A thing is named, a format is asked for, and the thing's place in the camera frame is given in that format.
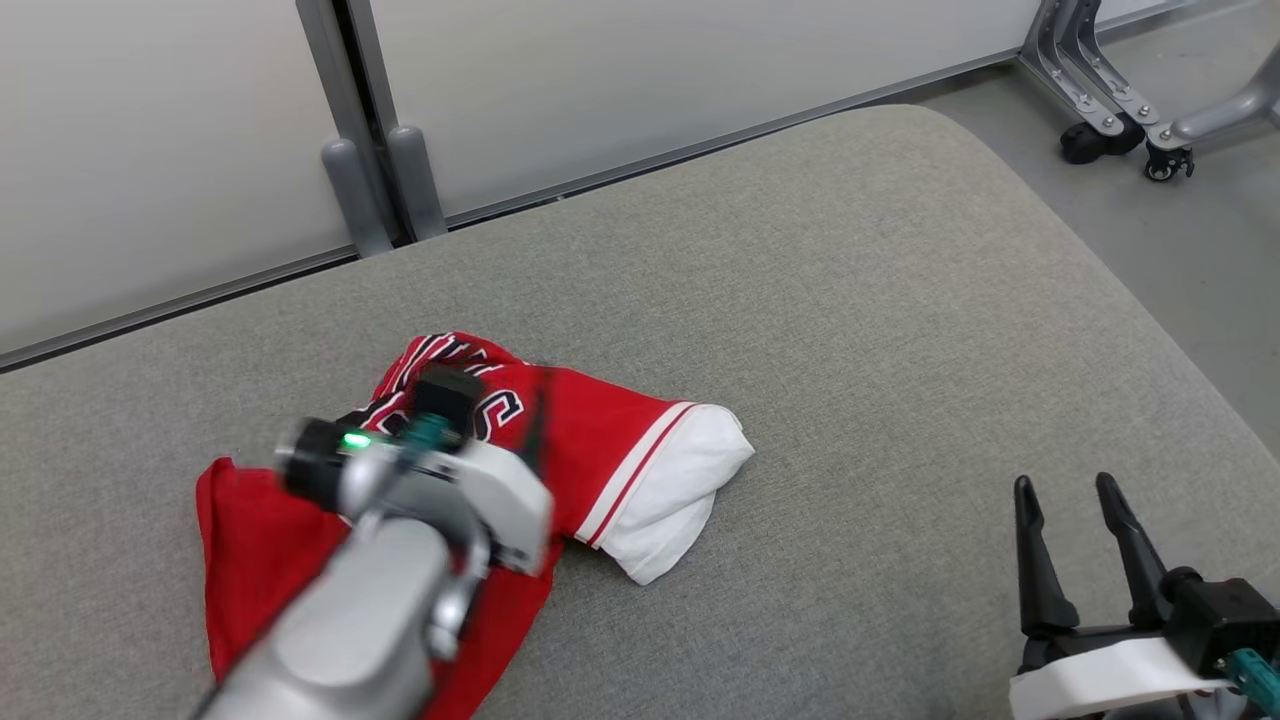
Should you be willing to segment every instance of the metal chair leg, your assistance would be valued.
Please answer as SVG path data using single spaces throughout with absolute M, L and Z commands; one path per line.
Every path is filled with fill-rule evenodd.
M 1172 179 L 1179 169 L 1190 177 L 1196 169 L 1189 145 L 1201 138 L 1257 119 L 1280 126 L 1280 44 L 1239 92 L 1171 122 L 1147 129 L 1147 177 L 1156 182 Z
M 1062 56 L 1059 53 L 1057 38 L 1066 24 L 1066 10 L 1064 3 L 1071 0 L 1041 0 L 1041 6 L 1036 12 L 1036 22 L 1030 32 L 1027 33 L 1027 42 L 1018 58 L 1027 69 L 1038 77 L 1050 90 L 1052 90 L 1064 102 L 1089 123 L 1093 129 L 1105 137 L 1117 136 L 1124 132 L 1124 123 L 1107 110 L 1096 97 L 1089 95 L 1080 82 L 1066 69 Z
M 1062 32 L 1060 42 L 1062 54 L 1080 68 L 1089 82 L 1106 91 L 1111 100 L 1120 106 L 1120 110 L 1128 113 L 1139 124 L 1156 124 L 1160 122 L 1160 114 L 1156 113 L 1155 105 L 1133 88 L 1133 85 L 1120 74 L 1120 70 L 1107 60 L 1102 49 L 1098 47 L 1094 26 L 1101 5 L 1102 0 L 1078 0 L 1075 3 Z

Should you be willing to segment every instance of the teal connector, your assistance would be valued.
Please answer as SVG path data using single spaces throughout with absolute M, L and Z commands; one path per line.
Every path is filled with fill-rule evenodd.
M 1280 675 L 1261 655 L 1249 648 L 1228 655 L 1226 675 L 1268 717 L 1280 717 Z
M 426 454 L 444 445 L 444 432 L 449 423 L 439 415 L 419 418 L 406 428 L 401 439 L 419 454 Z

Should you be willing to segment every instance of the jersey lettering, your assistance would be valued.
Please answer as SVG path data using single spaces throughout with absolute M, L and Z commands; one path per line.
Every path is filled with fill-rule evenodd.
M 475 409 L 476 439 L 489 442 L 494 430 L 515 420 L 525 411 L 520 396 L 509 389 L 499 389 L 480 401 Z
M 408 424 L 408 418 L 404 415 L 403 410 L 396 410 L 390 415 L 387 415 L 381 420 L 374 424 L 372 429 L 387 433 L 392 437 L 398 437 L 404 425 Z
M 479 378 L 480 375 L 485 373 L 492 373 L 498 368 L 502 368 L 502 365 L 485 365 L 484 363 L 480 363 L 476 365 L 467 365 L 466 368 L 462 368 L 462 372 L 471 375 L 472 378 Z

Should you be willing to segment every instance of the chair caster wheel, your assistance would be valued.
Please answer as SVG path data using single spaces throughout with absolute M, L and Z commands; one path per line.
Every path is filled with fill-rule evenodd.
M 1062 159 L 1073 165 L 1088 165 L 1107 152 L 1107 138 L 1089 123 L 1066 128 L 1057 140 L 1062 143 Z
M 1124 155 L 1147 140 L 1147 128 L 1138 124 L 1128 113 L 1119 113 L 1116 118 L 1124 123 L 1124 129 L 1120 135 L 1106 138 L 1107 155 Z
M 1142 174 L 1152 182 L 1169 182 L 1179 170 L 1187 170 L 1187 177 L 1192 177 L 1192 173 L 1196 172 L 1196 160 L 1190 147 L 1161 150 L 1147 141 L 1147 154 L 1151 159 L 1147 160 Z

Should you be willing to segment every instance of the white wall panel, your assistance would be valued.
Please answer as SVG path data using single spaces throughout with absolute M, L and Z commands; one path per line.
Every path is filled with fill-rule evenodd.
M 8 0 L 0 352 L 346 245 L 293 3 Z
M 371 4 L 456 215 L 1007 51 L 1038 0 Z

